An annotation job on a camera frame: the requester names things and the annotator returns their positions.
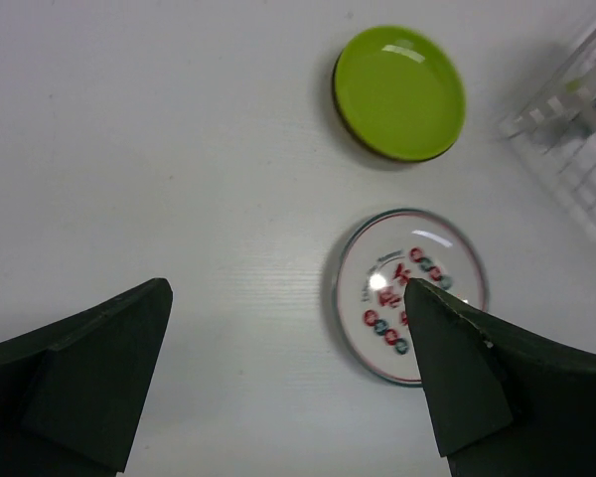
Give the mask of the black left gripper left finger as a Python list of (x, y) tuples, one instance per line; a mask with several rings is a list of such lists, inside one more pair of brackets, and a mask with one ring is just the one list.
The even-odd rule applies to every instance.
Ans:
[(172, 303), (152, 278), (0, 343), (0, 476), (124, 472)]

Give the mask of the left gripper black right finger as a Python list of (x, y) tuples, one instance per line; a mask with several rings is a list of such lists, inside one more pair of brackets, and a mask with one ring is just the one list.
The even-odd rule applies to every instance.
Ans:
[(405, 309), (436, 444), (454, 476), (596, 476), (596, 354), (423, 279)]

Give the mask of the white plate red characters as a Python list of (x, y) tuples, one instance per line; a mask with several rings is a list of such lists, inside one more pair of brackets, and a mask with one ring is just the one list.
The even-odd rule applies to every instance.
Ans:
[(413, 278), (489, 307), (489, 279), (471, 241), (446, 218), (420, 209), (387, 210), (361, 222), (342, 247), (332, 283), (334, 316), (352, 355), (407, 388), (421, 385), (404, 304)]

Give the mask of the lime green plate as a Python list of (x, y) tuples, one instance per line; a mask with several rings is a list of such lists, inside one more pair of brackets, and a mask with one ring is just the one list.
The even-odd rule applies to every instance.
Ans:
[(340, 52), (336, 88), (359, 136), (397, 158), (423, 159), (461, 135), (467, 99), (450, 57), (423, 33), (380, 25)]

